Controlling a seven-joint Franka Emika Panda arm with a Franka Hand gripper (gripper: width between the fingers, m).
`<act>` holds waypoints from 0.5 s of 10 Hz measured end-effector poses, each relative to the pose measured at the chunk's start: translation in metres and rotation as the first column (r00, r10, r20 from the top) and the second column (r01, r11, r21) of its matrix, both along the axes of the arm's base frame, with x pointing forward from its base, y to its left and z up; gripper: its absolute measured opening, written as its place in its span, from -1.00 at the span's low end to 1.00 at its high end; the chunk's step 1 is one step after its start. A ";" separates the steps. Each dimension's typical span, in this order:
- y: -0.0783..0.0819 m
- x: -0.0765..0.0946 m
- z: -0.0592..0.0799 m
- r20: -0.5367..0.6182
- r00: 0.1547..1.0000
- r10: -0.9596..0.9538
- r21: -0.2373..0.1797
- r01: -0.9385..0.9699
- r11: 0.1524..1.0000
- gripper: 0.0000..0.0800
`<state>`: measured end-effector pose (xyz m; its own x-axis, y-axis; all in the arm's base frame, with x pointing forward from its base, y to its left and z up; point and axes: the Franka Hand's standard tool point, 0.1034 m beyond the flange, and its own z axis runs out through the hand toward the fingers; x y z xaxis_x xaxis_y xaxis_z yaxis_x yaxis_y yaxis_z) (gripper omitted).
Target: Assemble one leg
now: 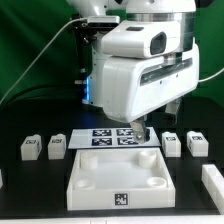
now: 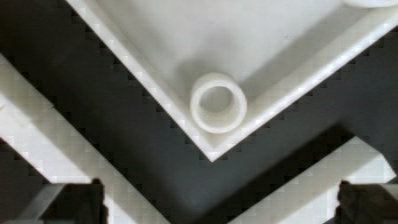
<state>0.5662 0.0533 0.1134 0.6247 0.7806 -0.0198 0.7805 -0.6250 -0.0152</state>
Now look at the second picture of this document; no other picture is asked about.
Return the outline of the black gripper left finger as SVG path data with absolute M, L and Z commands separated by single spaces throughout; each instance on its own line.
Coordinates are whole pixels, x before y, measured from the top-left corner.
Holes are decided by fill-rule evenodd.
M 16 218 L 16 224 L 108 224 L 104 186 L 88 183 L 48 184 Z

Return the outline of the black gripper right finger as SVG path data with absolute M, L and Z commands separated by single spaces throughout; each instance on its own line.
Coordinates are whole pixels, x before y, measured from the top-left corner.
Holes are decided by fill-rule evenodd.
M 334 224 L 398 224 L 398 184 L 339 183 Z

